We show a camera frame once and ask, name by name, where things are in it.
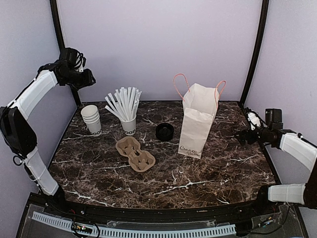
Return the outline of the white paper takeout bag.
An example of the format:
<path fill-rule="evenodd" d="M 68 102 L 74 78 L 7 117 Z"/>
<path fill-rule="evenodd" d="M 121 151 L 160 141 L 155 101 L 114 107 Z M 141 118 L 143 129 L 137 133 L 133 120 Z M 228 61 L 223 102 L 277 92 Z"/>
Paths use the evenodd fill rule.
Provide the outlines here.
<path fill-rule="evenodd" d="M 198 83 L 189 85 L 186 76 L 179 73 L 174 76 L 173 84 L 176 86 L 176 78 L 183 76 L 187 86 L 187 92 L 182 95 L 183 122 L 179 140 L 178 153 L 200 159 L 215 119 L 218 102 L 226 86 L 226 81 L 220 81 L 216 87 L 205 87 Z"/>

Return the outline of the stack of black cup lids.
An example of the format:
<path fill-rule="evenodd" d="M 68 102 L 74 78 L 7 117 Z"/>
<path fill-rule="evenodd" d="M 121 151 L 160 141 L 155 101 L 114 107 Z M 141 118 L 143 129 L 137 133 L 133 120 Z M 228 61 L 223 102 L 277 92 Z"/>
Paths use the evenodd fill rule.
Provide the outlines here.
<path fill-rule="evenodd" d="M 169 123 L 160 123 L 156 127 L 156 138 L 160 141 L 167 142 L 173 138 L 174 127 Z"/>

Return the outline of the brown cardboard cup carrier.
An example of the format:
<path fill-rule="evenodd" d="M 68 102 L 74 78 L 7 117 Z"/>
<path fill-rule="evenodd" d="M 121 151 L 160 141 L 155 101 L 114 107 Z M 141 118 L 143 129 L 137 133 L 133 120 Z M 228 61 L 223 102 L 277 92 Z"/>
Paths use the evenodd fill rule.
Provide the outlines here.
<path fill-rule="evenodd" d="M 143 173 L 156 163 L 155 157 L 146 150 L 141 150 L 141 144 L 132 136 L 126 136 L 117 141 L 115 145 L 121 156 L 128 158 L 130 167 L 139 173 Z"/>

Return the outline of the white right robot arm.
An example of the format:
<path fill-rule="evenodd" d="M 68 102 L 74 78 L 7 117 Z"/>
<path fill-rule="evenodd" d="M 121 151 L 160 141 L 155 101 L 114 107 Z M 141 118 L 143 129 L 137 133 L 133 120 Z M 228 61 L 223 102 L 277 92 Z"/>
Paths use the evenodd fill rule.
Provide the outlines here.
<path fill-rule="evenodd" d="M 291 130 L 255 127 L 234 134 L 241 145 L 257 141 L 269 143 L 273 148 L 286 152 L 303 164 L 310 172 L 310 177 L 303 184 L 270 185 L 262 196 L 253 203 L 253 211 L 263 215 L 272 207 L 272 202 L 301 204 L 310 209 L 317 208 L 317 147 L 304 139 L 300 133 Z"/>

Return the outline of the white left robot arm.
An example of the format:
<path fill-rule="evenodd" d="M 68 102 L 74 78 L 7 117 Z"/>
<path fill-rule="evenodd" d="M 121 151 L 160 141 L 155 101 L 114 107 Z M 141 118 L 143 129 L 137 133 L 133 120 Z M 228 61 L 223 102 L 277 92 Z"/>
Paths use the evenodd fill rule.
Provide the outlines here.
<path fill-rule="evenodd" d="M 14 100 L 0 109 L 0 131 L 4 141 L 45 195 L 54 196 L 59 185 L 39 154 L 37 136 L 28 123 L 29 116 L 56 85 L 70 85 L 79 90 L 95 82 L 90 69 L 77 71 L 65 64 L 47 64 Z"/>

